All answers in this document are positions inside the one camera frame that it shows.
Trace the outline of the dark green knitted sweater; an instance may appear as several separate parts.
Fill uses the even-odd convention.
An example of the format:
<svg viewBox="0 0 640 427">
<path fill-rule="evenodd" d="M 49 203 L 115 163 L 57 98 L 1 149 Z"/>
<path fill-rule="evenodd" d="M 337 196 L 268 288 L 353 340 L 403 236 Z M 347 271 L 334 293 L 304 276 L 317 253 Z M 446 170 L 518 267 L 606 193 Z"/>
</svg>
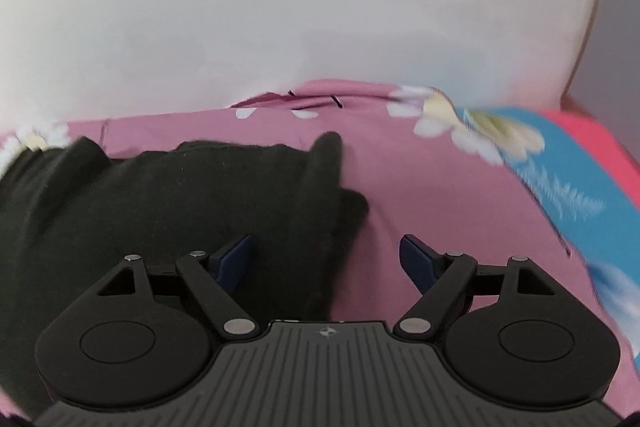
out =
<svg viewBox="0 0 640 427">
<path fill-rule="evenodd" d="M 1 386 L 27 415 L 49 397 L 36 340 L 129 254 L 168 267 L 250 236 L 234 291 L 259 324 L 324 321 L 334 282 L 369 211 L 341 184 L 334 132 L 309 150 L 186 142 L 128 159 L 81 138 L 25 150 L 1 179 Z"/>
</svg>

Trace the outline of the blue and red pillow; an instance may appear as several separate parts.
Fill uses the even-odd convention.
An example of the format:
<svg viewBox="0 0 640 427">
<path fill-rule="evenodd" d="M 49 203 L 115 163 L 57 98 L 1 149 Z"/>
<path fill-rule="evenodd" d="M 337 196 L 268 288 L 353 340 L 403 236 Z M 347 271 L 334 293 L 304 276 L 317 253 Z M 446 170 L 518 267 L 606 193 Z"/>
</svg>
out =
<svg viewBox="0 0 640 427">
<path fill-rule="evenodd" d="M 639 169 L 592 119 L 503 107 L 463 120 L 498 147 L 582 255 L 601 306 L 639 343 Z"/>
</svg>

